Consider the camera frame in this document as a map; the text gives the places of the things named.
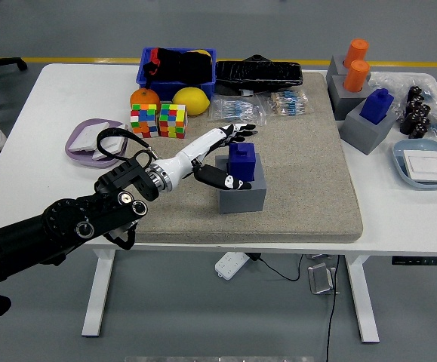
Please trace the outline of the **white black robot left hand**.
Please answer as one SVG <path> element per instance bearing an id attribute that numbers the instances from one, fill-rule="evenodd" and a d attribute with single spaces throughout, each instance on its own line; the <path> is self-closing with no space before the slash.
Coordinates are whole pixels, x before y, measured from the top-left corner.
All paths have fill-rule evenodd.
<path id="1" fill-rule="evenodd" d="M 206 165 L 203 160 L 217 148 L 244 141 L 256 133 L 254 128 L 253 124 L 230 124 L 214 128 L 181 149 L 173 158 L 152 162 L 146 172 L 160 192 L 172 191 L 182 179 L 191 174 L 197 181 L 216 189 L 251 189 L 249 182 L 231 176 L 225 170 Z"/>

